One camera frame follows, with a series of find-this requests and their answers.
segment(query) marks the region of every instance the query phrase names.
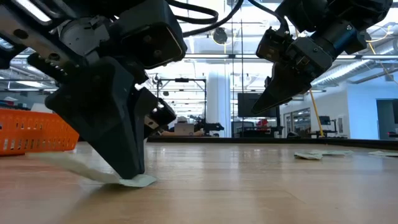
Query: ceiling light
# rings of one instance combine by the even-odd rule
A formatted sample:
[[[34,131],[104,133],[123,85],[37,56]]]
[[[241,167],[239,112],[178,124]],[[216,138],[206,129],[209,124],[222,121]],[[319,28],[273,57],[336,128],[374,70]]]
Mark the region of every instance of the ceiling light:
[[[249,55],[249,54],[246,54],[246,55],[235,55],[235,57],[236,58],[256,58],[256,59],[261,59],[261,58],[257,57],[257,55]]]
[[[31,87],[36,87],[36,88],[47,87],[46,85],[43,85],[43,84],[38,83],[38,82],[33,82],[33,81],[18,81],[16,83],[27,85],[27,86],[31,86]]]
[[[398,55],[363,55],[362,59],[398,59]]]
[[[326,90],[312,90],[313,93],[324,93],[326,92]]]
[[[6,40],[0,38],[0,47],[2,47],[4,49],[11,49],[14,46],[12,44],[10,44],[9,42],[7,42]]]
[[[185,58],[228,58],[227,54],[186,54]]]
[[[27,58],[27,57],[29,57],[29,54],[19,54],[16,55],[14,58]]]
[[[8,90],[8,91],[39,91],[39,89],[34,89],[34,88],[9,88],[6,90]]]
[[[30,13],[33,14],[36,18],[40,19],[43,22],[48,22],[51,21],[51,19],[44,13],[42,12],[38,7],[36,7],[33,3],[31,3],[30,0],[16,0],[19,5],[24,7],[26,10],[28,10]]]
[[[355,55],[339,55],[337,56],[337,59],[353,59],[355,58]]]

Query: white pillar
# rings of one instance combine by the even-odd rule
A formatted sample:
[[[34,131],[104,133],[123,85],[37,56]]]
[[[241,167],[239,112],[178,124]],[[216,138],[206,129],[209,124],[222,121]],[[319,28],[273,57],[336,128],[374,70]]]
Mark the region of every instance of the white pillar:
[[[224,127],[224,131],[218,132],[221,138],[231,137],[229,89],[229,74],[225,65],[212,65],[207,76],[206,120],[208,123],[220,123]]]

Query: wooden floor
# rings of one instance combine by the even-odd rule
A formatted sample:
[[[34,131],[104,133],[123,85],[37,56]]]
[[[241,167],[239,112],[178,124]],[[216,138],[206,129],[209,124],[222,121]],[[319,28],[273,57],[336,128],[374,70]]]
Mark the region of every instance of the wooden floor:
[[[322,161],[312,149],[354,150]],[[398,159],[315,145],[148,144],[144,189],[0,157],[0,223],[398,223]],[[76,153],[111,171],[80,143]]]

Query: black cable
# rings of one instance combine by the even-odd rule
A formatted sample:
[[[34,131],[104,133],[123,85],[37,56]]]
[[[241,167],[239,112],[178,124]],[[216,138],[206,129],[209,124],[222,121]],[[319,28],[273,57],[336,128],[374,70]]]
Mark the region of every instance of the black cable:
[[[280,28],[284,28],[285,30],[289,31],[289,25],[287,24],[287,21],[285,18],[281,17],[278,15],[276,12],[270,10],[269,8],[263,6],[262,4],[256,2],[256,0],[248,0],[253,6],[256,6],[257,8],[265,11],[266,13],[269,13],[273,16],[275,16],[279,22],[280,22]]]
[[[185,17],[185,16],[175,16],[180,21],[188,22],[191,24],[207,25],[207,24],[213,24],[213,23],[217,22],[217,20],[218,20],[218,12],[214,11],[212,9],[208,9],[208,8],[201,7],[201,6],[195,6],[195,5],[188,4],[188,3],[178,2],[175,0],[166,0],[166,1],[169,5],[178,7],[180,9],[191,10],[191,11],[200,12],[200,13],[208,14],[208,15],[212,16],[212,18],[208,18],[208,19],[196,19],[196,18],[189,18],[189,17]]]
[[[216,23],[214,23],[214,24],[212,24],[212,25],[210,25],[208,27],[204,27],[204,28],[201,28],[201,29],[184,32],[182,34],[183,37],[189,37],[189,36],[192,36],[192,35],[201,34],[203,32],[207,32],[207,31],[213,30],[213,29],[223,25],[224,23],[228,22],[235,15],[235,13],[240,9],[242,4],[243,4],[243,0],[238,0],[238,2],[236,3],[235,7],[233,7],[232,11],[224,19],[222,19],[222,20],[220,20],[220,21],[218,21],[218,22],[216,22]]]

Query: cable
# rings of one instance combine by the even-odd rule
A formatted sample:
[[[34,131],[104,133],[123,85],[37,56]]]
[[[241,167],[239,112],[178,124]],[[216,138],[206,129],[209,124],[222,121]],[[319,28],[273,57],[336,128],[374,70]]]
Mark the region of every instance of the cable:
[[[385,33],[388,33],[388,31],[386,31],[386,29],[382,26],[379,26],[379,25],[373,25],[373,26],[378,27],[379,29],[383,30]]]
[[[369,47],[371,48],[373,54],[376,55],[376,51],[374,50],[374,48],[373,48],[373,46],[372,46],[372,43],[368,42],[368,44],[369,44]],[[391,80],[394,81],[394,82],[398,85],[397,80],[395,80],[394,77],[393,77],[392,75],[390,75],[390,73],[387,71],[387,69],[385,68],[385,66],[383,65],[383,63],[380,62],[380,65],[381,65],[381,67],[383,68],[383,70],[384,70],[384,72],[386,73],[386,75],[388,75],[388,76],[391,78]]]
[[[188,32],[184,32],[183,33],[183,37],[189,37],[192,35],[197,35],[197,34],[201,34],[203,32],[207,32],[210,30],[213,30],[221,25],[223,25],[224,23],[228,22],[234,15],[235,13],[240,9],[240,7],[243,4],[243,0],[238,0],[238,2],[236,3],[235,7],[233,7],[232,11],[228,14],[228,16],[226,16],[224,19],[208,26],[208,27],[204,27],[204,28],[200,28],[200,29],[196,29],[196,30],[191,30]]]
[[[203,24],[213,24],[213,23],[217,22],[217,20],[218,20],[218,12],[214,11],[212,9],[208,9],[208,8],[201,7],[201,6],[195,6],[195,5],[188,4],[188,3],[178,2],[176,0],[166,0],[166,1],[169,5],[178,7],[180,9],[191,10],[191,11],[200,12],[200,13],[204,13],[204,14],[213,16],[212,18],[208,18],[208,19],[195,19],[195,18],[189,18],[189,17],[185,17],[185,16],[175,16],[180,21],[188,22],[191,24],[202,24],[203,25]]]
[[[390,27],[387,27],[387,32],[386,32],[386,34],[384,35],[384,37],[378,38],[378,39],[376,39],[376,40],[367,40],[366,42],[367,42],[367,43],[375,43],[375,42],[377,42],[377,41],[383,40],[383,39],[385,39],[388,35],[390,35],[389,32],[390,32]]]
[[[279,22],[280,22],[280,28],[284,28],[286,31],[289,31],[289,25],[287,24],[287,21],[285,18],[281,17],[278,15],[276,12],[270,10],[269,8],[263,6],[262,4],[256,2],[256,0],[248,0],[253,6],[256,6],[257,8],[265,11],[266,13],[269,13],[273,16],[275,16]]]

